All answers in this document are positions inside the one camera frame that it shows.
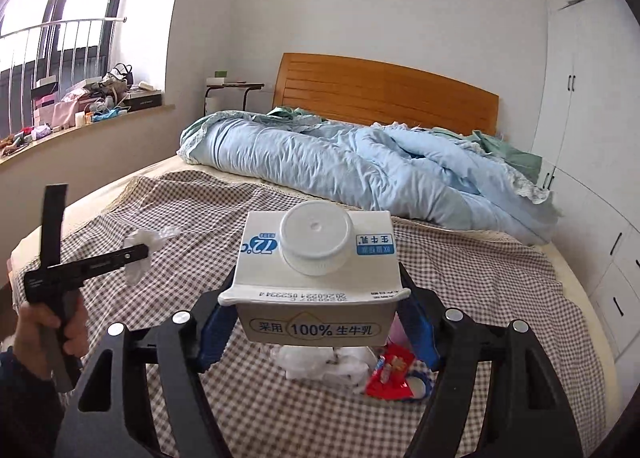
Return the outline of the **person's left forearm sleeve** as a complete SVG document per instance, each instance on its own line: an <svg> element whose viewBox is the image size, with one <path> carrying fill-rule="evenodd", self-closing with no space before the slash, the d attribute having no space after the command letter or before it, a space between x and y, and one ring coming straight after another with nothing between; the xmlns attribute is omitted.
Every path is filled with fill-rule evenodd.
<svg viewBox="0 0 640 458"><path fill-rule="evenodd" d="M1 353L1 456L53 457L64 408L52 381Z"/></svg>

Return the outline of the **person's left hand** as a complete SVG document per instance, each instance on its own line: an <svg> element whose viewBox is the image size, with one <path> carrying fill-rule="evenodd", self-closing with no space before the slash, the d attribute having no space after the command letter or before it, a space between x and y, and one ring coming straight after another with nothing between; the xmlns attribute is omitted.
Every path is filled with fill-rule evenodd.
<svg viewBox="0 0 640 458"><path fill-rule="evenodd" d="M76 301L75 314L64 329L67 340L63 350L67 355L81 358L88 353L87 320L88 313L80 295ZM43 328L56 330L59 326L61 326L61 320L46 304L25 302L18 311L13 354L38 379L44 381L51 379L51 367L43 349L40 330Z"/></svg>

